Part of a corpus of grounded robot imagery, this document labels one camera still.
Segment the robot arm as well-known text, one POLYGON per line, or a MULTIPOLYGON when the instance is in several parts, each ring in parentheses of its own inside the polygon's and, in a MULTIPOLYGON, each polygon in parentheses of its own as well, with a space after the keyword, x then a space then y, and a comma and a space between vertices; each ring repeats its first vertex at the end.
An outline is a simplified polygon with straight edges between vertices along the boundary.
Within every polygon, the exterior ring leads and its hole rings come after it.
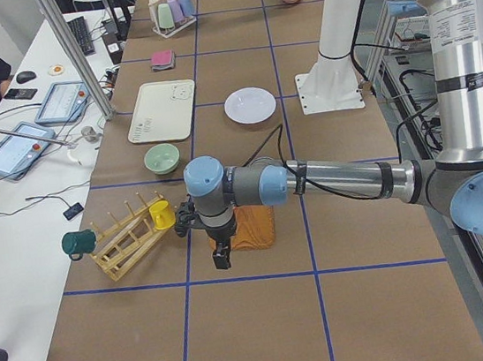
POLYGON ((353 164, 284 161, 224 167, 193 159, 184 170, 191 225, 215 242, 217 268, 230 266, 235 208, 283 204, 321 190, 348 199, 397 198, 431 207, 483 235, 483 0, 388 0, 393 13, 416 4, 428 16, 443 149, 435 160, 353 164))

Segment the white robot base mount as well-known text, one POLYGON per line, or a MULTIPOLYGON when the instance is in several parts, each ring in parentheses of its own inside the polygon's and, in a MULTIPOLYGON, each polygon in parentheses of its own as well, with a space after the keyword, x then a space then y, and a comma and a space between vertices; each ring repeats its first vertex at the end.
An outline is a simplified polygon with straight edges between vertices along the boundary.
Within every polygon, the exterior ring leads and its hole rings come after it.
POLYGON ((361 0, 324 0, 317 62, 295 77, 306 115, 363 108, 351 49, 361 0))

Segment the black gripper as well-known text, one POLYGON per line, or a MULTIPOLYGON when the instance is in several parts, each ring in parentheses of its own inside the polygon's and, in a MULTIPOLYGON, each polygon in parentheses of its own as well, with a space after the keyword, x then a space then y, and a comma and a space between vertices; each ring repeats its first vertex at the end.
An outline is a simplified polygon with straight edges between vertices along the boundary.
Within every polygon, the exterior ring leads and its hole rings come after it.
POLYGON ((208 237, 214 242, 213 257, 215 268, 219 270, 231 268, 231 239, 237 231, 235 217, 232 216, 224 225, 207 227, 206 231, 208 237))

